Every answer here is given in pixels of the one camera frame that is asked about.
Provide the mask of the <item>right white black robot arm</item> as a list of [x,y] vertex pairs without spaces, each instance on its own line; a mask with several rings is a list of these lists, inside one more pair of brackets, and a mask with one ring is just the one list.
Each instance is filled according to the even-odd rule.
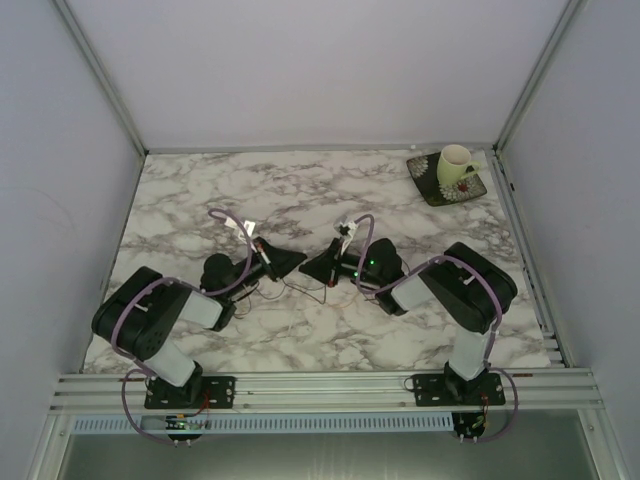
[[365,293],[392,316],[439,301],[457,323],[454,350],[443,372],[445,391],[460,403],[487,393],[481,382],[489,375],[488,351],[494,326],[518,293],[515,282],[462,242],[454,243],[441,259],[429,262],[414,275],[405,273],[402,267],[403,260],[387,238],[371,243],[364,260],[335,238],[299,271],[329,287],[341,278],[360,282]]

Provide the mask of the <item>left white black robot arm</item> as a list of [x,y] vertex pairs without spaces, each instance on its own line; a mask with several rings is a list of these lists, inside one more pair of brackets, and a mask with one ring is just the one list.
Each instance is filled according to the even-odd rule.
[[169,339],[176,322],[219,332],[236,314],[236,302],[263,277],[281,280],[306,259],[259,237],[243,262],[209,256],[198,288],[141,267],[99,307],[92,331],[151,376],[154,399],[166,392],[182,405],[194,404],[203,396],[202,367]]

